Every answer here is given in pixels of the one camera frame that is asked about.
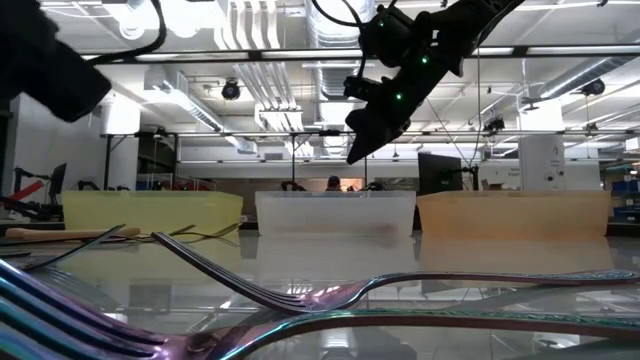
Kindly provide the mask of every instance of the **utensil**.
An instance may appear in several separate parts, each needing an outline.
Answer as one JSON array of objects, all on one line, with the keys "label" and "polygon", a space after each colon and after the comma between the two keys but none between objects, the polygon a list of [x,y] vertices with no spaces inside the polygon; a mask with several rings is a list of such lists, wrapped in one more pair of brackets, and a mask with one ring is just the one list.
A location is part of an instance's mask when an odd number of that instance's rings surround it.
[{"label": "utensil", "polygon": [[[38,240],[81,240],[101,236],[104,230],[32,230],[24,228],[7,229],[5,237],[29,241]],[[140,228],[127,227],[118,230],[113,236],[134,237],[140,234]]]},{"label": "utensil", "polygon": [[111,236],[113,236],[115,233],[117,233],[121,228],[124,227],[124,224],[122,225],[118,225],[118,226],[114,226],[113,228],[107,230],[106,232],[102,233],[100,236],[92,239],[91,241],[87,241],[85,243],[83,243],[82,245],[75,247],[63,254],[60,254],[56,257],[53,257],[51,259],[47,259],[45,261],[41,261],[41,262],[36,262],[36,263],[30,263],[24,266],[21,266],[20,268],[23,271],[34,271],[34,270],[38,270],[38,269],[42,269],[45,268],[47,266],[51,266],[53,264],[56,264],[64,259],[67,259],[73,255],[76,255],[77,253],[87,250],[88,248],[99,244],[100,242],[110,238]]},{"label": "utensil", "polygon": [[240,359],[262,346],[338,327],[431,326],[569,333],[637,342],[640,321],[447,310],[333,310],[190,336],[138,329],[66,298],[0,260],[0,354],[17,359]]},{"label": "utensil", "polygon": [[626,270],[588,271],[570,274],[491,274],[464,272],[407,272],[379,275],[339,286],[312,290],[304,294],[284,294],[253,284],[206,259],[189,246],[166,234],[151,237],[174,254],[233,291],[273,310],[304,314],[344,309],[355,304],[368,291],[384,285],[412,280],[478,280],[555,286],[621,285],[640,281],[640,274]]},{"label": "utensil", "polygon": [[[230,246],[238,246],[237,244],[235,244],[232,241],[229,241],[227,239],[224,239],[223,236],[237,230],[240,227],[240,223],[234,223],[231,224],[230,226],[227,226],[223,229],[220,229],[218,231],[216,231],[213,234],[201,234],[198,232],[192,232],[189,231],[193,228],[196,227],[196,225],[188,225],[185,226],[179,230],[173,231],[171,233],[169,233],[171,236],[177,236],[177,235],[198,235],[200,236],[199,239],[196,240],[190,240],[188,241],[189,243],[193,243],[193,242],[198,242],[198,241],[202,241],[202,240],[208,240],[208,239],[217,239],[220,240]],[[127,228],[124,229],[122,231],[132,231],[130,229],[137,229],[137,228]],[[109,240],[105,240],[102,241],[102,243],[104,244],[115,244],[115,243],[123,243],[123,242],[129,242],[129,241],[137,241],[137,242],[154,242],[155,240],[151,239],[149,236],[124,236],[122,235],[122,231],[118,232],[117,234],[114,234],[111,236],[111,239]],[[60,243],[60,242],[67,242],[67,241],[91,241],[93,240],[93,237],[78,237],[78,234],[75,235],[71,235],[70,238],[63,238],[60,236],[55,236],[55,238],[51,238],[51,239],[39,239],[39,240],[20,240],[20,241],[0,241],[0,248],[1,247],[10,247],[10,246],[27,246],[27,245],[39,245],[39,244],[50,244],[50,243]]]}]

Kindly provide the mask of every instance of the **white bin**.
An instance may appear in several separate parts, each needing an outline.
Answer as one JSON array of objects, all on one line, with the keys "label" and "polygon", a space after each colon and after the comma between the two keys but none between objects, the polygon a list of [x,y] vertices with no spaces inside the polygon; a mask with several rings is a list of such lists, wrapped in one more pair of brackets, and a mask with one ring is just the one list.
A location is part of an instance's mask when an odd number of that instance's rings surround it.
[{"label": "white bin", "polygon": [[415,205],[413,191],[256,192],[258,227],[265,236],[410,236]]}]

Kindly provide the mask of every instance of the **person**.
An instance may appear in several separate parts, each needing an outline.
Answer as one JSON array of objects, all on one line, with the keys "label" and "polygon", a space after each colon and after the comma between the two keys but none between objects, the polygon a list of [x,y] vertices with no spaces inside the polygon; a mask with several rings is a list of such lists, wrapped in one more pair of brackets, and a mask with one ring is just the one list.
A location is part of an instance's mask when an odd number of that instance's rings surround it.
[{"label": "person", "polygon": [[342,191],[342,189],[340,188],[340,178],[335,175],[329,177],[329,181],[327,181],[326,191]]}]

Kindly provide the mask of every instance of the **glass surface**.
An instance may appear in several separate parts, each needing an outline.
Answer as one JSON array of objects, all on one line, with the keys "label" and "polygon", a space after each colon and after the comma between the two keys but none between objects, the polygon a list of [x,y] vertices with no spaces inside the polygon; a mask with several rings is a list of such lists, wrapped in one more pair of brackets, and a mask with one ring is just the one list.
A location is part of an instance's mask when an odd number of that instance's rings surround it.
[{"label": "glass surface", "polygon": [[[306,292],[390,272],[562,273],[613,267],[638,271],[640,264],[640,242],[602,237],[573,240],[422,239],[419,236],[268,238],[259,237],[254,231],[242,231],[228,235],[227,240],[198,241],[191,246],[243,278],[287,293]],[[68,247],[29,249],[34,254],[51,254]],[[114,318],[157,332],[193,333],[283,317],[264,310],[252,317],[260,310],[254,302],[207,278],[157,244],[97,246],[60,263],[56,269],[34,275]],[[635,285],[541,289],[495,282],[411,281],[375,289],[356,307],[637,318],[639,290]],[[261,349],[253,358],[585,359],[590,355],[593,357],[589,359],[610,359],[612,351],[623,346],[599,340],[500,330],[370,327],[295,336]],[[625,350],[619,350],[624,355],[621,359],[638,358],[640,346],[624,346]]]}]

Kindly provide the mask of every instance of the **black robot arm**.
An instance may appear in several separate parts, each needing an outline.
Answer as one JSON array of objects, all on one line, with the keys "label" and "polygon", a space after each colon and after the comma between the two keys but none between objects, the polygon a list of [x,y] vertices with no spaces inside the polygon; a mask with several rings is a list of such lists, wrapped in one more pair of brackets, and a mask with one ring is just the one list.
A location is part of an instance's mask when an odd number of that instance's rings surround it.
[{"label": "black robot arm", "polygon": [[381,82],[357,76],[345,80],[345,96],[367,102],[347,116],[347,125],[356,132],[347,162],[353,164],[402,135],[447,72],[462,76],[464,58],[523,1],[460,0],[433,14],[421,12],[415,20],[393,6],[379,6],[362,28],[360,46],[366,57],[400,71]]}]

